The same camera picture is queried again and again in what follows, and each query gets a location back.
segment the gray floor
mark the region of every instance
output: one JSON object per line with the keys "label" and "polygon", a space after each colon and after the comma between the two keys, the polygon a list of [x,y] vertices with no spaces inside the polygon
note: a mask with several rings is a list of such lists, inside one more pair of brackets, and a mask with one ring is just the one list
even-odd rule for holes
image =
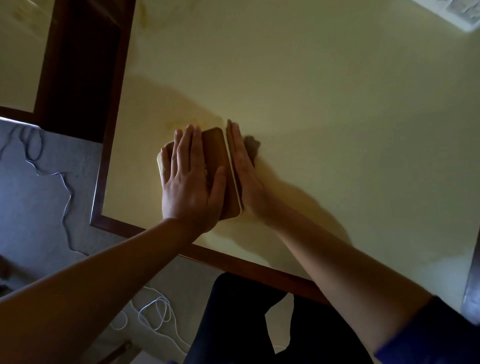
{"label": "gray floor", "polygon": [[[0,121],[0,148],[12,127],[13,124]],[[68,182],[74,189],[73,204],[66,220],[72,232],[72,248],[89,255],[122,241],[121,237],[89,226],[101,148],[100,144],[45,133],[45,150],[38,163],[51,172],[67,172]],[[8,282],[13,288],[18,289],[84,259],[82,254],[68,248],[61,227],[67,199],[60,178],[36,176],[24,160],[21,143],[14,138],[0,160],[0,255],[14,265],[15,274]],[[191,343],[195,336],[210,289],[220,273],[217,269],[177,257],[149,283],[170,299],[179,333],[187,342]],[[152,293],[141,291],[133,303],[140,308],[153,299]],[[288,344],[292,309],[293,297],[288,295],[267,313],[274,345]],[[96,363],[127,338],[164,362],[182,362],[183,355],[173,343],[143,327],[130,306],[125,312],[129,317],[127,327],[121,331],[107,328],[85,353],[82,363]],[[154,310],[148,311],[147,316],[152,324],[158,322]],[[122,325],[123,320],[124,317],[118,317],[115,323]],[[161,331],[175,336],[172,322]]]}

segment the leg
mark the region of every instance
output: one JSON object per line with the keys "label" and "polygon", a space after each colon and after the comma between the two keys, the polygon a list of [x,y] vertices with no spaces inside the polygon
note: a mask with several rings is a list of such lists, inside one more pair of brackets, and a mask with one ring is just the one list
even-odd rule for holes
{"label": "leg", "polygon": [[372,364],[357,334],[332,307],[295,296],[290,344],[277,363]]}
{"label": "leg", "polygon": [[271,362],[265,314],[285,295],[230,273],[219,276],[184,364]]}

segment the blue sleeve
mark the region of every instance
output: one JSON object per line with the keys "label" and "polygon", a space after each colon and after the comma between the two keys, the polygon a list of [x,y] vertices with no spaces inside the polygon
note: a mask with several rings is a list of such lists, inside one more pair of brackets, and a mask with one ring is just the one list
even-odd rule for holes
{"label": "blue sleeve", "polygon": [[479,364],[480,329],[433,297],[375,357],[383,364]]}

